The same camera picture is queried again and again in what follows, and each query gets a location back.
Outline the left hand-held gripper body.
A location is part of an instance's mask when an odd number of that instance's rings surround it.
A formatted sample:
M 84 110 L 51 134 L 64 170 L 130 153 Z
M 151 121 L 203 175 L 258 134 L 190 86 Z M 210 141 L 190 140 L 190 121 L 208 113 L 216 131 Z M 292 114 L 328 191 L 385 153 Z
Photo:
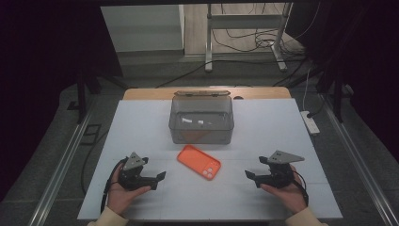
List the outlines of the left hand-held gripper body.
M 152 185 L 155 182 L 155 178 L 142 177 L 140 175 L 146 165 L 140 156 L 132 153 L 130 156 L 125 157 L 122 163 L 124 166 L 120 169 L 119 184 L 124 189 L 133 191 L 143 186 L 149 186 L 153 190 Z

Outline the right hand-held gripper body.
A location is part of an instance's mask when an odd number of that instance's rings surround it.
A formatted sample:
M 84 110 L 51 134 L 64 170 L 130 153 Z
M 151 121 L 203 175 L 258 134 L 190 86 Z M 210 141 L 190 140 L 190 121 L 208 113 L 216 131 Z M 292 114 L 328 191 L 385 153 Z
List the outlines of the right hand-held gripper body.
M 305 158 L 292 153 L 276 150 L 268 158 L 270 174 L 260 177 L 261 184 L 283 188 L 294 180 L 294 173 L 290 167 L 291 163 L 304 161 Z

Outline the orange phone case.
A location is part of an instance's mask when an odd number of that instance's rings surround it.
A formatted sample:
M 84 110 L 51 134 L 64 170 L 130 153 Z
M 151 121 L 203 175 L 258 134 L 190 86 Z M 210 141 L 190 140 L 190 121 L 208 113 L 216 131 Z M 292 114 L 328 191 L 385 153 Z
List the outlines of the orange phone case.
M 177 160 L 206 180 L 213 180 L 221 169 L 219 160 L 193 145 L 185 145 Z

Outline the grey transparent storage box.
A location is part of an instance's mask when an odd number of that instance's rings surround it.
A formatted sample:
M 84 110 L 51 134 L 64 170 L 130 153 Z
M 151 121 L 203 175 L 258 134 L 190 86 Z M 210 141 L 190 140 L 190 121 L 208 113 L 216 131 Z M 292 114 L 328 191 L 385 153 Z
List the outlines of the grey transparent storage box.
M 234 128 L 228 90 L 178 90 L 168 127 L 176 144 L 230 144 Z

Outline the person's right hand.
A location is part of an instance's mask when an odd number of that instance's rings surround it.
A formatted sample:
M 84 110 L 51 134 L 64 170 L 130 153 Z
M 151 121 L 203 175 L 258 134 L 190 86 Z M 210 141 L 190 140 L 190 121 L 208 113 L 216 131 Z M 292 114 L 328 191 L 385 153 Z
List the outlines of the person's right hand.
M 284 188 L 275 188 L 273 186 L 261 184 L 261 189 L 278 197 L 293 215 L 308 207 L 300 188 L 295 184 L 289 184 Z

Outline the person's left hand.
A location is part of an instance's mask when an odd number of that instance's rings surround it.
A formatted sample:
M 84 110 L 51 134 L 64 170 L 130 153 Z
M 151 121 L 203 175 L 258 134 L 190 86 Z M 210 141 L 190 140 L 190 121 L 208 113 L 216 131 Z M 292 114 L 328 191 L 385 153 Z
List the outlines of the person's left hand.
M 124 212 L 135 198 L 151 190 L 149 186 L 143 186 L 133 191 L 124 189 L 119 184 L 120 169 L 123 166 L 123 163 L 118 164 L 117 169 L 111 177 L 111 185 L 108 191 L 108 200 L 106 205 L 109 209 L 120 216 L 123 216 Z

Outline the white power strip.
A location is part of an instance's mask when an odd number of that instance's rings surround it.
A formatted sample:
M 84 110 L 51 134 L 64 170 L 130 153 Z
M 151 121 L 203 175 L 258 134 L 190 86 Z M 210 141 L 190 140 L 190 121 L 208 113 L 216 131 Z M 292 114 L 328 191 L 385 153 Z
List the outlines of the white power strip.
M 301 111 L 300 112 L 302 120 L 304 121 L 309 134 L 313 135 L 313 136 L 318 135 L 320 133 L 320 130 L 319 130 L 318 126 L 316 125 L 314 119 L 308 117 L 309 114 L 310 114 L 309 111 Z

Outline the black stand leg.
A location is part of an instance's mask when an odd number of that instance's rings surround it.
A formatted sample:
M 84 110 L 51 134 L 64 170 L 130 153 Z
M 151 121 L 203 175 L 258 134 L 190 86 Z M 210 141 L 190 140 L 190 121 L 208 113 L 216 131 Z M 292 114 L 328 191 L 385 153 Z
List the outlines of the black stand leg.
M 327 73 L 319 79 L 316 90 L 319 93 L 328 94 L 332 88 L 332 111 L 338 122 L 343 122 L 342 98 L 343 98 L 343 75 L 341 73 Z
M 67 107 L 68 110 L 78 111 L 77 123 L 80 124 L 85 116 L 87 115 L 87 99 L 86 99 L 86 89 L 91 94 L 99 94 L 101 92 L 101 85 L 97 77 L 93 74 L 85 74 L 79 72 L 76 75 L 76 85 L 77 85 L 77 100 L 71 101 Z

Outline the white cabinet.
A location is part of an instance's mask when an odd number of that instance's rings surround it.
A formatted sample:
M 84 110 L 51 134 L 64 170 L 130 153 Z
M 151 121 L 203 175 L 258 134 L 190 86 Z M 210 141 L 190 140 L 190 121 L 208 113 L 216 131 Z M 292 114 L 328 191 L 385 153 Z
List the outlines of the white cabinet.
M 182 5 L 101 7 L 117 52 L 184 48 Z

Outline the aluminium floor rail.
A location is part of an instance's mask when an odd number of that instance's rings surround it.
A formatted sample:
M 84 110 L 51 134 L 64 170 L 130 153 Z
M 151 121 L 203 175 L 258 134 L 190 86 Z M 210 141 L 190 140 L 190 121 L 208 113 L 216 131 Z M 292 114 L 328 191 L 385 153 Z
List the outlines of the aluminium floor rail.
M 322 94 L 319 94 L 319 98 L 325 104 L 323 108 L 327 112 L 336 133 L 342 141 L 360 180 L 364 184 L 365 189 L 373 201 L 378 214 L 384 221 L 384 224 L 386 226 L 399 226 L 399 217 L 393 213 L 393 209 L 389 203 L 389 200 L 384 194 L 381 186 L 378 184 L 376 178 L 369 170 L 364 158 L 360 154 L 359 148 L 350 137 L 345 125 L 342 122 L 339 122 L 338 118 L 335 116 L 332 110 L 332 104 Z
M 40 200 L 28 221 L 27 226 L 44 226 L 51 208 L 56 200 L 57 193 L 65 179 L 67 171 L 72 163 L 74 155 L 79 147 L 79 143 L 92 117 L 93 108 L 97 104 L 98 98 L 93 97 L 88 102 L 88 110 L 84 118 L 75 126 L 67 147 L 60 157 L 47 186 L 45 187 Z

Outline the grey metal stand frame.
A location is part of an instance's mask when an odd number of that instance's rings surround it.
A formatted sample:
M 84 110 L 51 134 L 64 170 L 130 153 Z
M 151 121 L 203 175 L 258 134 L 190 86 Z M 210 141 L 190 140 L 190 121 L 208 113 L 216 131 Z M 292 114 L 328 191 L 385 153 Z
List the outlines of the grey metal stand frame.
M 281 72 L 287 71 L 286 63 L 283 60 L 280 44 L 289 18 L 292 3 L 283 5 L 281 14 L 214 14 L 212 5 L 207 5 L 206 21 L 206 47 L 205 47 L 205 68 L 206 72 L 213 70 L 213 48 L 211 36 L 214 30 L 221 29 L 276 29 L 277 36 L 270 44 L 270 49 Z

